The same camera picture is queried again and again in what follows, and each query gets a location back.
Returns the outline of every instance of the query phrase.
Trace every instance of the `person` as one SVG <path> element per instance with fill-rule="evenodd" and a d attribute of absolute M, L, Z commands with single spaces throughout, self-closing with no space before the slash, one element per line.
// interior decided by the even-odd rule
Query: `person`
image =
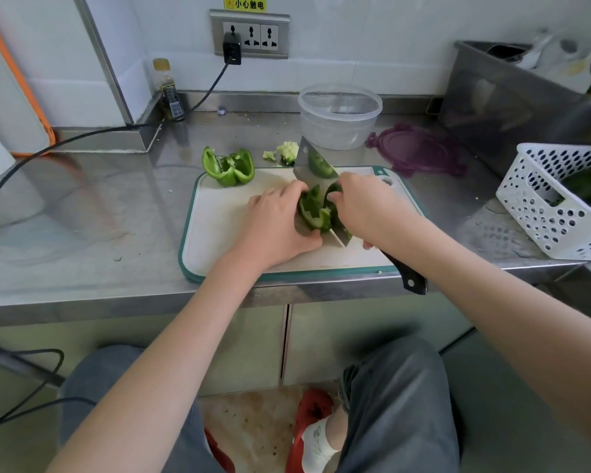
<path fill-rule="evenodd" d="M 329 195 L 364 247 L 377 246 L 437 284 L 530 387 L 591 441 L 591 319 L 466 250 L 374 176 L 343 173 Z M 49 473 L 231 471 L 204 434 L 195 397 L 237 307 L 271 266 L 319 248 L 294 215 L 304 183 L 254 196 L 234 245 L 150 346 L 97 350 L 70 375 Z M 228 285 L 228 295 L 223 295 Z M 287 472 L 453 472 L 458 445 L 439 355 L 398 339 L 348 367 L 342 407 L 319 392 L 300 402 Z"/>

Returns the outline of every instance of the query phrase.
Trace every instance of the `silver outlet frame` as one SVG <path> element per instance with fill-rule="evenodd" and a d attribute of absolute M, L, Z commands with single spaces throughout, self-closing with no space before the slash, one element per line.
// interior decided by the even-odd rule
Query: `silver outlet frame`
<path fill-rule="evenodd" d="M 215 54 L 223 56 L 223 23 L 255 23 L 278 26 L 278 49 L 276 51 L 269 51 L 242 45 L 241 56 L 281 59 L 289 58 L 290 21 L 291 16 L 289 15 L 210 10 L 210 23 L 212 25 L 212 39 L 215 45 Z"/>

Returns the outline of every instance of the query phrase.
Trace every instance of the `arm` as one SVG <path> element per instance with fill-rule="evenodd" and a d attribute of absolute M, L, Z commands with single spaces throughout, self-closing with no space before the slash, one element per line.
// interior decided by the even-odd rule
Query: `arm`
<path fill-rule="evenodd" d="M 329 198 L 347 228 L 435 282 L 591 440 L 591 319 L 471 253 L 373 176 L 342 174 L 341 185 Z"/>
<path fill-rule="evenodd" d="M 234 312 L 269 267 L 320 247 L 294 227 L 306 185 L 250 199 L 239 238 L 197 293 L 96 405 L 48 473 L 159 472 Z"/>

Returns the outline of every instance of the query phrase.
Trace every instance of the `perforated basket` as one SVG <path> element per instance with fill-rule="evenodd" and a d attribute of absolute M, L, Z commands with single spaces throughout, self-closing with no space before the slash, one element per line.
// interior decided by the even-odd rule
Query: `perforated basket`
<path fill-rule="evenodd" d="M 548 256 L 591 260 L 591 207 L 559 182 L 591 168 L 591 146 L 530 142 L 517 151 L 497 198 Z"/>

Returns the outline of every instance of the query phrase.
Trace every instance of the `dirty floor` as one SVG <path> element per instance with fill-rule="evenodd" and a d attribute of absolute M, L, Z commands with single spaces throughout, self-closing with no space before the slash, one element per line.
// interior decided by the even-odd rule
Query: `dirty floor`
<path fill-rule="evenodd" d="M 337 405 L 337 386 L 320 385 Z M 236 473 L 284 473 L 297 406 L 307 387 L 294 385 L 199 399 L 204 424 L 236 466 Z M 324 473 L 337 468 L 339 455 Z"/>

